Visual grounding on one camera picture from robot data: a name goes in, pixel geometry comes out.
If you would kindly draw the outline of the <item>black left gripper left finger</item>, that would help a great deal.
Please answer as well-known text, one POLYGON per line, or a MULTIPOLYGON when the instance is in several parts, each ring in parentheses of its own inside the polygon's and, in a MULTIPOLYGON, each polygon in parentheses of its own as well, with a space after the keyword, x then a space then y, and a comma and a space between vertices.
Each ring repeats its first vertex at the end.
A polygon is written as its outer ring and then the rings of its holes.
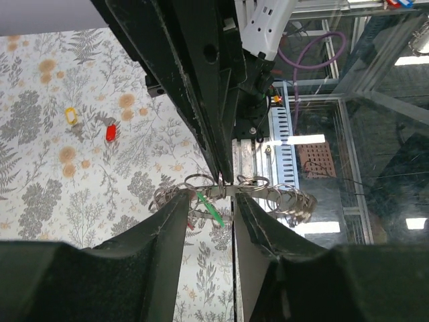
POLYGON ((2 321, 171 321, 188 220, 182 191, 94 248, 1 243, 2 321))

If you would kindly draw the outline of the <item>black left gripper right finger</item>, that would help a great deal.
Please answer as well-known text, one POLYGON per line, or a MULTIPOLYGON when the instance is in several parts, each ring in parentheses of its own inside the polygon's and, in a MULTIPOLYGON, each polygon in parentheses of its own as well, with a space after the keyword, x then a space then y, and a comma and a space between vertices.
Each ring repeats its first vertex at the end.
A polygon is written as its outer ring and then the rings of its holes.
POLYGON ((320 247, 236 196, 269 260, 250 321, 427 321, 428 246, 320 247))

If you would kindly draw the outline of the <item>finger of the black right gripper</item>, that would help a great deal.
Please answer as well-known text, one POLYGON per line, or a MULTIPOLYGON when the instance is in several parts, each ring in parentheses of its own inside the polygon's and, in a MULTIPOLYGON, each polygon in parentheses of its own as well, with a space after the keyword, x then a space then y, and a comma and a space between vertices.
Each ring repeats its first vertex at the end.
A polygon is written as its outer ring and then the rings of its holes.
POLYGON ((107 1, 109 11, 177 107, 190 128, 214 179, 222 174, 215 159, 215 147, 209 138, 197 95, 198 81, 178 17, 177 1, 107 1))
POLYGON ((192 112, 185 116, 210 173, 233 181, 232 132, 245 79, 233 1, 154 1, 192 112))

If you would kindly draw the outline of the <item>green tag key set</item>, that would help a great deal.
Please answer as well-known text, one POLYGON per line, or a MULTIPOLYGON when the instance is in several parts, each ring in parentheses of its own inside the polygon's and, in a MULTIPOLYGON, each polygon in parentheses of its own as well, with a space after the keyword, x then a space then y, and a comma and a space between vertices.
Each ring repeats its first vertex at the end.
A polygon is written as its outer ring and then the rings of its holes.
POLYGON ((202 204, 206 207, 206 210, 219 223, 219 225, 221 227, 224 227, 225 223, 224 223, 222 217, 219 215, 218 211, 212 206, 212 204, 208 202, 208 200, 205 198, 205 196, 200 192, 197 192, 196 196, 198 197, 199 201, 202 202, 202 204))

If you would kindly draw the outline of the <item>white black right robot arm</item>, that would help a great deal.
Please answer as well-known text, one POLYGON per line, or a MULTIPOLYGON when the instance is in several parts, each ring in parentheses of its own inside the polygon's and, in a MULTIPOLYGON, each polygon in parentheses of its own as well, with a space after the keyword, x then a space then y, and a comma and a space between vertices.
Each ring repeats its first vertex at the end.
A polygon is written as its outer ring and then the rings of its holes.
POLYGON ((236 117, 267 107, 272 69, 295 1, 260 1, 239 28, 233 1, 95 1, 98 13, 167 95, 196 138, 210 173, 233 181, 236 117))

